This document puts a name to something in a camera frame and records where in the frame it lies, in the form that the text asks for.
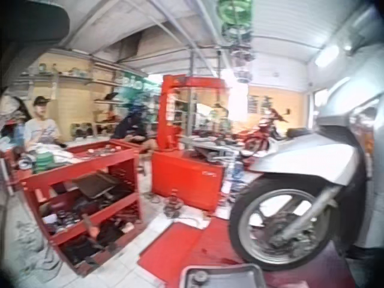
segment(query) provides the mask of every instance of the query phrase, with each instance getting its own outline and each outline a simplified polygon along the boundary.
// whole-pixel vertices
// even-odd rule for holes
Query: gray tray
[[[199,271],[206,272],[207,281],[196,282]],[[262,270],[255,264],[186,267],[180,280],[180,288],[266,288]]]

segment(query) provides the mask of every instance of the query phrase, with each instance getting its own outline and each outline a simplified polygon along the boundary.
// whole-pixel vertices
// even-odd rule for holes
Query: red tool cart
[[[157,142],[159,150],[152,156],[152,191],[164,197],[175,193],[185,204],[214,212],[220,199],[223,167],[208,164],[179,151],[175,130],[168,119],[172,109],[170,94],[179,88],[225,89],[218,78],[166,75],[160,95]]]
[[[106,145],[112,149],[112,153],[108,155],[97,154],[89,157],[89,149],[97,151],[98,149],[103,149]],[[74,272],[85,276],[111,258],[114,252],[127,245],[145,228],[137,190],[136,167],[139,151],[136,148],[121,145],[119,141],[110,140],[70,148],[68,152],[73,153],[75,157],[81,158],[83,161],[24,177],[20,180],[20,183],[23,186],[26,201],[43,235],[48,239],[60,258]],[[47,223],[42,219],[42,207],[44,205],[49,206],[57,214],[58,209],[61,211],[71,209],[75,201],[82,197],[83,194],[78,189],[74,189],[52,197],[50,195],[51,187],[57,183],[81,179],[84,175],[90,175],[97,171],[104,171],[103,173],[106,173],[103,175],[112,175],[115,179],[119,179],[122,185],[130,187],[130,190],[124,190],[130,193],[127,192],[126,196],[123,194],[122,197],[118,198],[119,200],[106,205],[103,209],[98,208],[98,211],[89,214],[84,220],[78,220],[78,222],[66,227],[64,230],[52,233]],[[105,223],[109,223],[112,220],[117,221],[116,218],[123,213],[129,213],[133,217],[133,220],[130,222],[130,228],[121,229],[118,232],[118,235],[121,234],[121,236],[113,242],[108,242],[105,249],[102,247],[99,249],[95,248],[94,253],[91,256],[87,256],[86,261],[74,261],[68,256],[68,249],[72,243],[76,243],[76,241],[90,235],[89,225],[100,227],[101,233],[101,228]]]

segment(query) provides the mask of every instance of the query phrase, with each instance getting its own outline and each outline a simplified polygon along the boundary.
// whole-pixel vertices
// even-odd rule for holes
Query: red motorcycle
[[[266,111],[257,126],[253,127],[252,130],[239,132],[236,139],[243,141],[247,150],[254,152],[267,151],[269,149],[269,137],[277,141],[285,139],[277,132],[274,124],[276,120],[288,122],[275,109],[271,108]]]

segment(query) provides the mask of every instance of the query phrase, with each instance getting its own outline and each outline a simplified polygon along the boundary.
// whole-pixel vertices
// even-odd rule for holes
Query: man
[[[140,151],[153,152],[157,149],[155,139],[148,139],[146,125],[142,119],[142,113],[135,109],[128,114],[115,128],[113,139],[125,139],[127,142],[140,144]]]
[[[54,144],[60,136],[55,121],[46,118],[49,101],[38,96],[33,103],[35,118],[25,124],[24,142],[27,151],[36,143]]]

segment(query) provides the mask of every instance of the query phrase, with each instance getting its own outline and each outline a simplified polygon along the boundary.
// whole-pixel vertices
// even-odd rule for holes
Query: front fender
[[[249,170],[313,175],[346,186],[358,164],[358,150],[353,146],[319,134],[309,134],[279,144],[276,153],[259,158]]]

